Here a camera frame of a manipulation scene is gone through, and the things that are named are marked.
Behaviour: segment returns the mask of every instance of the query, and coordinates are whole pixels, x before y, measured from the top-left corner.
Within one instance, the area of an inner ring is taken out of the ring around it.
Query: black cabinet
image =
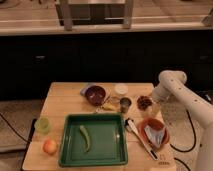
[[[152,82],[183,70],[213,89],[213,31],[0,37],[0,99],[45,97],[53,81]]]

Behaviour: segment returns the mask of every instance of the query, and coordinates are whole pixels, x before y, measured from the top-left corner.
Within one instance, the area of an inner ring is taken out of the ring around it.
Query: tongs
[[[143,140],[143,138],[140,137],[138,129],[136,128],[134,121],[131,118],[128,118],[128,119],[125,120],[125,126],[126,126],[128,131],[131,131],[136,135],[136,137],[140,140],[140,142],[143,144],[146,151],[151,155],[151,157],[154,160],[158,160],[158,156],[155,153],[155,151],[149,146],[149,144],[147,142],[145,142]]]

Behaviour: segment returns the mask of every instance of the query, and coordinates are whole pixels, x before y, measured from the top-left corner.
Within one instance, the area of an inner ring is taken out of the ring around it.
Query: metal rod
[[[59,1],[62,17],[64,19],[64,29],[67,31],[72,30],[73,22],[68,0],[59,0]]]
[[[132,25],[132,12],[133,12],[134,0],[126,0],[124,7],[124,21],[123,28],[130,29]]]

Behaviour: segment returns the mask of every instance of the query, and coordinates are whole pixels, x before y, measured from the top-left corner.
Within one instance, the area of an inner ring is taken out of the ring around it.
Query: green pepper
[[[79,129],[86,141],[85,152],[88,152],[90,150],[90,146],[91,146],[89,133],[88,133],[87,129],[85,128],[85,126],[83,126],[83,125],[80,125]]]

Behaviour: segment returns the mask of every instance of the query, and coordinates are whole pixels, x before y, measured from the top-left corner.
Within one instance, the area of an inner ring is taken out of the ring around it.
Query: orange bowl
[[[154,118],[150,118],[150,117],[147,117],[145,118],[142,122],[140,122],[138,125],[137,125],[137,128],[138,128],[138,132],[140,134],[140,136],[147,142],[150,144],[150,146],[152,148],[155,148],[157,149],[157,147],[155,147],[154,144],[151,143],[151,141],[149,141],[147,135],[146,135],[146,132],[144,130],[144,128],[149,125],[151,128],[155,129],[156,131],[159,131],[161,129],[163,129],[164,127],[164,124],[157,120],[157,119],[154,119]],[[165,134],[164,134],[164,137],[163,137],[163,140],[162,140],[162,143],[161,143],[161,147],[163,147],[164,144],[168,143],[169,142],[169,132],[167,129],[165,129]]]

